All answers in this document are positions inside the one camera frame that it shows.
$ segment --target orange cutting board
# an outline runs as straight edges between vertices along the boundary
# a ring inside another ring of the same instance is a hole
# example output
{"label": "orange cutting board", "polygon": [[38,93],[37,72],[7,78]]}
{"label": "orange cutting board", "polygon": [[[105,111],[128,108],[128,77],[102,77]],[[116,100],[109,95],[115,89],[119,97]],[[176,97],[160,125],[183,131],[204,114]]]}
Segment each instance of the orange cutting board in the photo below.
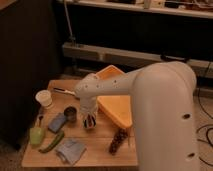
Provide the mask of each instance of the orange cutting board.
{"label": "orange cutting board", "polygon": [[[97,73],[100,79],[107,79],[120,74],[124,74],[124,72],[114,65],[109,65]],[[126,129],[132,126],[129,96],[99,96],[98,105],[120,128]]]}

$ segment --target floor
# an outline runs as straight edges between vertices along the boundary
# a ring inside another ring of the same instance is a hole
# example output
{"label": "floor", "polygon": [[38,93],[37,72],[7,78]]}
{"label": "floor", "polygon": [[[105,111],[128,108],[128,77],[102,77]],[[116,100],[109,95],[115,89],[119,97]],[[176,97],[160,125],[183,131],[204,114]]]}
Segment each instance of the floor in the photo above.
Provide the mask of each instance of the floor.
{"label": "floor", "polygon": [[[69,77],[62,75],[62,79],[69,79]],[[198,98],[197,96],[194,97],[194,102],[195,102],[195,121],[196,121],[196,127],[199,128],[205,124],[213,124],[212,119],[210,119],[201,109],[199,103],[198,103]],[[212,114],[213,116],[213,98],[201,98],[201,102],[205,109]],[[200,135],[198,135],[199,138],[205,138],[205,129],[203,129],[200,132]],[[28,141],[28,134],[26,134],[24,140],[23,140],[23,145],[20,151],[15,151],[11,147],[9,147],[7,144],[4,142],[0,141],[0,171],[5,170],[5,171],[38,171],[38,170],[44,170],[44,171],[63,171],[63,170],[68,170],[68,168],[22,168],[21,167],[21,160],[22,156],[24,154],[24,150],[26,148],[26,144]],[[213,163],[213,148],[210,147],[209,145],[206,145],[204,143],[198,143],[199,144],[199,152],[200,156],[210,162]],[[130,168],[72,168],[72,171],[136,171],[138,170],[136,167],[130,167]],[[201,162],[201,171],[212,171],[213,167],[209,167],[203,162]]]}

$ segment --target towel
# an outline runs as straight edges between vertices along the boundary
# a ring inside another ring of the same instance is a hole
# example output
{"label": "towel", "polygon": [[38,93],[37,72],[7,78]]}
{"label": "towel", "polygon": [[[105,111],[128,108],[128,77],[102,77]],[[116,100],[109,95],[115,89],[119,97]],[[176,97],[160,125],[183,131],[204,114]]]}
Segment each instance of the towel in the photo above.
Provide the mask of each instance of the towel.
{"label": "towel", "polygon": [[74,165],[86,150],[85,145],[74,138],[65,140],[55,151],[63,162]]}

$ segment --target metal rod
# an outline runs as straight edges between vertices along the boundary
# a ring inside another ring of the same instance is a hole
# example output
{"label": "metal rod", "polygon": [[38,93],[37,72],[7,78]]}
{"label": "metal rod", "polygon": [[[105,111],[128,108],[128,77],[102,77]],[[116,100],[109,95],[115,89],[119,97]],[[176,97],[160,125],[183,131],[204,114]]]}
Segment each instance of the metal rod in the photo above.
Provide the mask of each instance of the metal rod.
{"label": "metal rod", "polygon": [[64,0],[64,10],[65,10],[65,15],[66,15],[66,19],[67,19],[67,25],[68,25],[68,29],[69,29],[70,39],[71,39],[72,43],[75,43],[75,38],[73,36],[73,31],[72,31],[71,22],[70,22],[69,11],[67,9],[67,0]]}

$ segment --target cucumber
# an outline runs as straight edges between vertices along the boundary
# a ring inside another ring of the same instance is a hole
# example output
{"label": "cucumber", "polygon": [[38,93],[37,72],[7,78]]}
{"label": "cucumber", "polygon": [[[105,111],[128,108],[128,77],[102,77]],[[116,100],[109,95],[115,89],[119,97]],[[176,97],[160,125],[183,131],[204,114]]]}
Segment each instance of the cucumber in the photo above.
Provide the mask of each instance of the cucumber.
{"label": "cucumber", "polygon": [[46,147],[43,149],[39,149],[38,151],[40,153],[47,153],[49,151],[51,151],[64,137],[64,131],[60,131],[56,137],[54,138],[54,140]]}

